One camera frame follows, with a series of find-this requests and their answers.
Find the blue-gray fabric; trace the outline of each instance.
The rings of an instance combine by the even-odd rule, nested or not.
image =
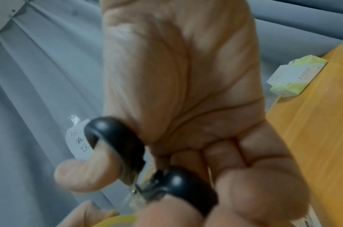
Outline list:
[[[343,42],[343,5],[248,2],[268,109],[276,95],[266,80],[280,64],[322,56]],[[35,0],[0,33],[0,226],[52,227],[85,200],[112,208],[128,194],[121,182],[79,195],[53,181],[56,166],[73,158],[64,140],[73,126],[68,117],[92,119],[102,112],[102,51],[96,1]]]

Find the wooden table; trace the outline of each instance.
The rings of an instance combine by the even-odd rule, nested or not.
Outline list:
[[[324,58],[328,64],[305,91],[278,99],[267,118],[330,219],[343,227],[343,44]]]

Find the curtain fold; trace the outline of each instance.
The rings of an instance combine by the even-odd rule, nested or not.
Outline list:
[[[280,64],[322,56],[341,44],[343,14],[272,0],[248,2],[256,17],[269,109],[276,95],[266,80]],[[68,117],[83,121],[102,113],[101,23],[96,1],[35,0],[0,33],[0,226],[52,227],[85,200],[112,208],[128,194],[119,181],[79,195],[53,180],[55,167],[73,158],[65,142],[73,126]]]

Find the black scissors handle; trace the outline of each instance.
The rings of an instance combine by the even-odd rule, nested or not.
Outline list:
[[[84,134],[92,148],[99,139],[106,142],[122,162],[123,170],[119,179],[126,185],[136,184],[145,165],[145,148],[132,130],[113,118],[99,117],[85,126]],[[189,202],[205,217],[218,203],[218,196],[208,183],[176,166],[164,172],[158,170],[145,188],[141,189],[138,185],[136,188],[147,202],[170,194]]]

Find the paper tag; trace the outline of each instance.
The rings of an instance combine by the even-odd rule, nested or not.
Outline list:
[[[67,130],[67,145],[77,159],[88,160],[92,156],[93,149],[90,147],[84,135],[84,127],[89,122],[90,120],[86,119]]]
[[[309,205],[309,212],[301,219],[291,222],[295,227],[322,227],[314,209]]]

